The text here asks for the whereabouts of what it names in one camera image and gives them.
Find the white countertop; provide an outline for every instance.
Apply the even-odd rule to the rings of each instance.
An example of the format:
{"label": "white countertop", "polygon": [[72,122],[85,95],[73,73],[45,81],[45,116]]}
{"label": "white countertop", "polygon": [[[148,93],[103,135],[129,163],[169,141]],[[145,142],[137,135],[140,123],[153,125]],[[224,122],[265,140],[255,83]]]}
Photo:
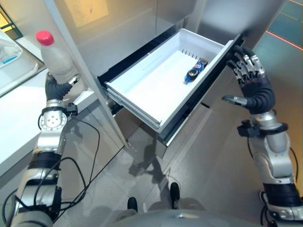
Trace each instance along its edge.
{"label": "white countertop", "polygon": [[[18,42],[41,59],[39,49],[22,37]],[[26,83],[0,98],[0,176],[34,148],[40,130],[37,126],[41,110],[46,105],[44,70]],[[97,100],[88,90],[75,100],[81,112]]]}

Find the white plastic bottle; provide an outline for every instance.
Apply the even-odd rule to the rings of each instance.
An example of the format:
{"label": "white plastic bottle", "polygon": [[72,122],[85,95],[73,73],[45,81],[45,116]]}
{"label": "white plastic bottle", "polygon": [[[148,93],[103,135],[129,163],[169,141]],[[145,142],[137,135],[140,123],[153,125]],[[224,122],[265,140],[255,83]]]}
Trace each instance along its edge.
{"label": "white plastic bottle", "polygon": [[[78,74],[78,70],[72,62],[68,53],[60,47],[48,31],[39,31],[36,33],[36,39],[41,44],[41,55],[44,64],[49,72],[57,80],[58,84],[69,81],[73,76]],[[87,86],[83,83],[82,78],[71,88],[69,93],[63,97],[64,102],[73,102]]]}

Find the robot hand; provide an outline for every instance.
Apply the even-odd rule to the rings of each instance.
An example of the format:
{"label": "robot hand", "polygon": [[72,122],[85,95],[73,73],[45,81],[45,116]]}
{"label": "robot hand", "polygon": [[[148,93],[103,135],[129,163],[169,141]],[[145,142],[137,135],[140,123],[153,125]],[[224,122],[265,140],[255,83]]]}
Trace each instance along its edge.
{"label": "robot hand", "polygon": [[275,105],[275,95],[259,58],[247,47],[235,46],[234,51],[235,55],[228,54],[226,64],[234,72],[244,97],[222,99],[245,107],[251,114],[269,111]]}
{"label": "robot hand", "polygon": [[71,80],[64,84],[58,84],[56,79],[50,73],[47,73],[45,82],[46,100],[63,100],[63,96],[65,96],[78,81],[79,74],[75,75]]}

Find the window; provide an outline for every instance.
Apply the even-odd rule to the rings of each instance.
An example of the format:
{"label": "window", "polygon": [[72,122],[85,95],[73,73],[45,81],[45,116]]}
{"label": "window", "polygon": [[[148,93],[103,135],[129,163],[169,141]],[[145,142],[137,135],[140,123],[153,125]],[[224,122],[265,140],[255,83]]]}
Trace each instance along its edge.
{"label": "window", "polygon": [[5,32],[11,39],[18,39],[22,37],[21,32],[11,21],[9,16],[5,13],[3,8],[0,6],[0,29]]}

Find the black cable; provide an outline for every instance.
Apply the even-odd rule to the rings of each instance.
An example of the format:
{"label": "black cable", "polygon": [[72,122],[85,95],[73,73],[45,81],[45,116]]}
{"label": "black cable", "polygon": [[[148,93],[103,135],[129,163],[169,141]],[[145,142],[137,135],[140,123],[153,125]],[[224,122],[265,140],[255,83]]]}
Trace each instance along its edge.
{"label": "black cable", "polygon": [[267,206],[266,206],[266,209],[265,209],[265,211],[264,211],[264,216],[265,216],[266,222],[268,223],[268,222],[269,222],[269,219],[268,219],[268,217],[267,217],[267,211],[268,211],[268,208],[267,208]]}
{"label": "black cable", "polygon": [[248,137],[247,137],[247,147],[248,147],[248,151],[250,152],[251,158],[254,158],[250,149],[250,139]]}
{"label": "black cable", "polygon": [[5,216],[5,207],[6,207],[6,203],[8,202],[9,198],[10,198],[16,191],[17,191],[17,189],[14,190],[14,191],[12,191],[12,192],[6,197],[6,199],[4,200],[3,206],[2,206],[2,212],[1,212],[1,214],[2,214],[2,220],[3,220],[3,222],[4,222],[5,225],[7,224],[7,220],[6,220],[6,216]]}
{"label": "black cable", "polygon": [[25,205],[25,203],[18,196],[15,195],[15,197],[18,203],[20,203],[25,209],[29,210],[29,207]]}
{"label": "black cable", "polygon": [[40,116],[38,117],[38,128],[41,130],[41,127],[40,127],[40,118],[41,118],[42,114],[40,114]]}
{"label": "black cable", "polygon": [[263,215],[266,209],[266,205],[263,206],[262,211],[261,211],[261,215],[260,215],[260,224],[261,226],[263,226]]}
{"label": "black cable", "polygon": [[7,220],[6,227],[11,226],[11,222],[13,221],[13,218],[14,218],[15,208],[16,208],[16,197],[12,196],[11,197],[11,207],[10,207],[10,212],[9,212],[9,219]]}
{"label": "black cable", "polygon": [[56,222],[56,221],[65,213],[65,211],[66,211],[67,209],[69,209],[69,208],[71,208],[71,207],[77,205],[77,204],[84,198],[85,193],[86,193],[86,189],[84,189],[84,190],[82,191],[82,194],[79,193],[79,195],[76,196],[76,198],[70,203],[70,205],[69,205],[68,207],[62,209],[63,212],[62,212],[58,217],[56,217],[56,219],[53,221],[53,223],[55,223],[55,222]]}
{"label": "black cable", "polygon": [[89,185],[91,183],[91,179],[92,179],[92,176],[93,176],[93,171],[94,171],[94,167],[95,167],[95,162],[96,162],[96,157],[97,157],[97,153],[98,153],[98,150],[99,150],[99,145],[100,145],[100,132],[98,131],[98,129],[96,129],[94,126],[92,126],[90,123],[87,123],[85,121],[82,121],[82,120],[78,120],[76,118],[74,118],[74,120],[76,121],[79,121],[79,122],[82,122],[90,127],[92,127],[97,133],[98,133],[98,144],[97,144],[97,150],[95,152],[95,156],[94,156],[94,161],[93,161],[93,166],[92,166],[92,169],[91,169],[91,172],[90,172],[90,177],[89,177]]}
{"label": "black cable", "polygon": [[81,176],[81,179],[82,179],[82,181],[83,181],[84,189],[86,190],[86,188],[87,188],[87,187],[86,187],[86,183],[85,183],[83,174],[82,174],[82,172],[81,172],[81,170],[80,170],[80,168],[79,168],[77,162],[76,162],[72,157],[64,157],[64,158],[60,159],[58,162],[56,162],[56,163],[47,171],[47,173],[45,174],[45,176],[43,177],[43,179],[40,181],[39,185],[37,186],[37,189],[36,189],[35,195],[34,195],[34,206],[35,206],[35,207],[37,206],[36,199],[37,199],[38,191],[39,191],[40,187],[42,186],[43,181],[47,178],[47,176],[50,174],[50,172],[53,171],[53,170],[55,169],[55,167],[56,167],[59,163],[61,163],[61,162],[64,161],[64,160],[67,160],[67,159],[71,160],[71,161],[75,164],[75,166],[77,167],[78,172],[79,172],[79,174],[80,174],[80,176]]}
{"label": "black cable", "polygon": [[[39,116],[39,118],[38,118],[38,127],[39,127],[39,129],[41,129],[41,128],[40,128],[40,125],[39,125],[41,116],[42,116],[42,114],[41,114],[41,115]],[[93,171],[94,171],[94,167],[95,167],[95,162],[96,162],[96,158],[97,158],[97,153],[98,153],[99,146],[100,146],[100,138],[101,138],[101,136],[100,136],[99,131],[98,131],[93,125],[91,125],[90,123],[87,123],[87,122],[85,122],[85,121],[78,120],[78,119],[74,119],[74,120],[77,120],[77,121],[79,121],[79,122],[82,122],[82,123],[84,123],[84,124],[86,124],[86,125],[92,127],[92,128],[97,132],[97,134],[98,134],[98,144],[97,144],[97,149],[96,149],[96,152],[95,152],[95,155],[94,155],[94,160],[93,160],[93,165],[92,165],[92,170],[91,170],[91,173],[90,173],[89,184],[88,184],[88,185],[85,184],[85,180],[84,180],[83,174],[82,174],[82,172],[81,172],[81,170],[80,170],[80,168],[79,168],[77,162],[76,162],[73,158],[71,158],[71,157],[62,158],[60,161],[58,161],[56,164],[54,164],[54,165],[49,169],[49,171],[45,174],[45,176],[44,176],[44,178],[41,180],[41,182],[39,183],[39,185],[38,185],[38,187],[37,187],[37,189],[36,189],[35,195],[34,195],[34,206],[36,206],[36,198],[37,198],[37,195],[38,195],[38,191],[39,191],[40,187],[41,187],[42,184],[43,184],[43,181],[44,181],[44,180],[46,179],[46,177],[50,174],[50,172],[53,171],[54,168],[55,168],[59,163],[61,163],[63,160],[70,159],[71,161],[73,161],[73,163],[76,165],[76,167],[77,167],[77,169],[78,169],[78,172],[79,172],[79,174],[80,174],[80,176],[81,176],[81,178],[82,178],[83,185],[84,185],[83,191],[80,192],[80,193],[78,194],[78,196],[77,196],[72,202],[62,202],[62,203],[61,203],[61,204],[69,204],[69,205],[68,205],[66,208],[60,209],[60,211],[63,211],[63,212],[55,219],[55,221],[56,221],[56,220],[57,220],[57,219],[58,219],[58,218],[67,210],[67,209],[69,209],[69,208],[71,208],[71,207],[73,207],[73,206],[76,206],[79,202],[81,202],[81,201],[84,199],[84,196],[86,195],[86,190],[88,189],[88,187],[89,187],[89,185],[90,185],[90,183],[91,183],[91,181],[92,181],[91,179],[92,179],[92,175],[93,175]],[[4,201],[4,204],[3,204],[3,207],[2,207],[2,219],[3,219],[3,222],[5,222],[5,224],[7,223],[7,220],[6,220],[6,217],[5,217],[5,206],[6,206],[6,203],[7,203],[8,199],[10,198],[10,196],[12,196],[16,191],[17,191],[17,189],[14,190],[14,191],[5,199],[5,201]],[[16,199],[24,208],[28,209],[28,206],[25,205],[18,197],[16,197],[15,199]]]}
{"label": "black cable", "polygon": [[299,163],[298,163],[298,159],[297,159],[297,155],[295,155],[295,152],[292,148],[290,148],[290,150],[292,151],[293,155],[294,155],[294,159],[295,159],[295,164],[296,164],[296,170],[295,170],[295,181],[298,181],[298,176],[299,176]]}

